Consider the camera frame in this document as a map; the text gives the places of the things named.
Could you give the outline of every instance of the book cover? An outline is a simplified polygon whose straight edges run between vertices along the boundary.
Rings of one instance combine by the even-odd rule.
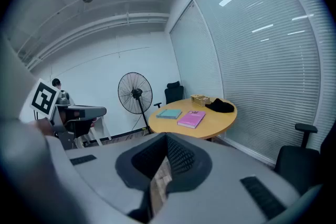
[[[165,109],[156,115],[157,118],[161,119],[177,119],[182,111],[180,109]]]
[[[195,129],[205,116],[205,111],[191,110],[185,114],[178,122],[178,125]]]

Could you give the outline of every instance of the baseboard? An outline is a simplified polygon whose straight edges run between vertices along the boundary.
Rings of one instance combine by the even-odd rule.
[[[117,135],[111,136],[111,138],[112,139],[119,138],[119,137],[122,137],[122,136],[125,136],[125,135],[134,134],[134,133],[137,133],[137,132],[140,132],[140,131],[143,131],[143,130],[147,130],[147,127],[139,128],[139,129],[127,132],[127,133],[123,133],[123,134],[117,134]],[[104,138],[100,139],[100,141],[106,141],[106,140],[109,140],[109,138],[108,137],[104,137]],[[96,142],[97,142],[97,140],[90,140],[90,143],[96,143]]]
[[[250,155],[251,157],[257,159],[258,161],[261,161],[269,166],[272,166],[272,167],[275,167],[275,161],[265,157],[265,156],[262,156],[261,154],[243,146],[243,145],[240,145],[239,143],[227,138],[227,137],[220,137],[218,136],[219,139],[223,140],[224,142],[228,143],[230,146],[233,146],[235,147],[236,149],[246,153],[247,155]]]

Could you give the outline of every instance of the round table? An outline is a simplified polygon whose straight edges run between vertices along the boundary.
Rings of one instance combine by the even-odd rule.
[[[155,133],[172,132],[202,139],[208,139],[213,136],[217,136],[229,129],[237,117],[236,106],[230,101],[222,98],[220,99],[233,105],[235,107],[235,111],[231,113],[215,112],[205,106],[199,106],[192,103],[191,99],[184,99],[167,104],[156,110],[149,118],[149,126]],[[156,115],[165,109],[181,109],[182,113],[176,120],[158,119]],[[177,121],[190,110],[205,111],[206,113],[204,118],[195,129],[180,126],[177,124]]]

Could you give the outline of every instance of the wooden box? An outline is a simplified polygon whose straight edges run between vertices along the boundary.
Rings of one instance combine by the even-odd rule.
[[[210,98],[201,94],[193,94],[191,95],[191,101],[199,106],[205,106],[206,104],[210,104]]]

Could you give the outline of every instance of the black chair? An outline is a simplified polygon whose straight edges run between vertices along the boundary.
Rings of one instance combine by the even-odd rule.
[[[183,99],[183,91],[184,87],[180,86],[180,82],[177,81],[175,83],[168,83],[167,89],[164,90],[164,93],[166,95],[166,104],[179,101]]]
[[[328,171],[334,165],[336,124],[320,147],[320,152],[306,148],[310,133],[317,133],[315,126],[297,123],[295,129],[303,131],[301,147],[283,146],[280,149],[274,171],[291,183],[303,195],[310,187],[325,183]]]

